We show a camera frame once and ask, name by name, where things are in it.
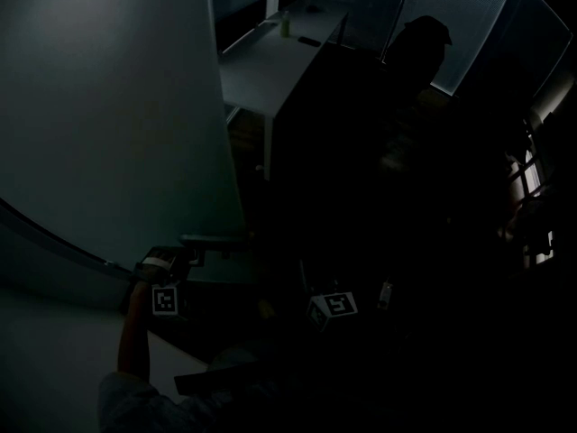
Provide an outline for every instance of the green bottle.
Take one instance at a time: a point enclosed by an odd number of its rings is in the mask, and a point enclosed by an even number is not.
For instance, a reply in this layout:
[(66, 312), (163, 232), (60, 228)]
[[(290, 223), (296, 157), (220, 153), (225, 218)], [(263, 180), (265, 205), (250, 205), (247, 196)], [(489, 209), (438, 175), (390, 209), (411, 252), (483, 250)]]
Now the green bottle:
[(288, 11), (282, 14), (282, 21), (280, 22), (280, 36), (283, 39), (290, 37), (290, 18)]

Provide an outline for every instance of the desk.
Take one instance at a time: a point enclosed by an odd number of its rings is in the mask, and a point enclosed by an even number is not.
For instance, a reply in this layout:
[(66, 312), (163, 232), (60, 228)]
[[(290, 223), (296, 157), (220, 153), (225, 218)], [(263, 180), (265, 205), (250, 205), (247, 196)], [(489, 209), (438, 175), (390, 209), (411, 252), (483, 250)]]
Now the desk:
[[(308, 5), (322, 9), (308, 13)], [(290, 37), (280, 37), (282, 14), (274, 14), (236, 43), (219, 59), (225, 103), (263, 114), (264, 178), (270, 179), (272, 128), (274, 119), (289, 98), (315, 56), (341, 24), (338, 43), (343, 39), (348, 10), (326, 0), (299, 0), (288, 7)], [(313, 47), (298, 41), (308, 37), (321, 42)]]

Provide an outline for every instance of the wall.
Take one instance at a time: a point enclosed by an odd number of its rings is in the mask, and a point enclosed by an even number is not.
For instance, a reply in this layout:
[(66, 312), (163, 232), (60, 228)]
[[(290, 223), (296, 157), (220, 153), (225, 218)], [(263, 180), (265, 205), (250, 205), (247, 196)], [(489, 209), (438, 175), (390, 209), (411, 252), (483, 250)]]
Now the wall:
[(576, 58), (577, 49), (575, 43), (572, 42), (551, 73), (551, 76), (536, 94), (532, 109), (541, 122), (561, 104), (572, 88), (575, 81)]
[(118, 309), (128, 274), (105, 266), (0, 206), (0, 284), (98, 309)]
[(132, 269), (244, 230), (208, 0), (0, 0), (0, 197)]
[[(0, 426), (97, 432), (100, 380), (115, 369), (123, 318), (0, 288)], [(149, 335), (151, 383), (178, 402), (173, 377), (206, 366)]]

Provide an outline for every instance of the floor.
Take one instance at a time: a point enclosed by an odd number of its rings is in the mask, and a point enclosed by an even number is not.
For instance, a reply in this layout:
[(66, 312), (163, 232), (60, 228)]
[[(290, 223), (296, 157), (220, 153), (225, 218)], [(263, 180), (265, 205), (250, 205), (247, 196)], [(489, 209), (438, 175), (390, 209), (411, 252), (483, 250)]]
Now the floor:
[[(116, 368), (124, 319), (0, 288), (0, 426), (5, 432), (97, 432), (100, 381)], [(175, 402), (175, 375), (206, 365), (149, 334), (151, 383)]]

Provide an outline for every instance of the sleeve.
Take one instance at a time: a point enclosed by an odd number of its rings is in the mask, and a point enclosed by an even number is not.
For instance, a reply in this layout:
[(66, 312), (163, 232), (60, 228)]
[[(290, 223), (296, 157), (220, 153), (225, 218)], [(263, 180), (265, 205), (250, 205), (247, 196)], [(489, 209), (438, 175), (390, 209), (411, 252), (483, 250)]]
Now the sleeve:
[(190, 431), (188, 414), (144, 380), (110, 373), (100, 383), (98, 422), (103, 433)]

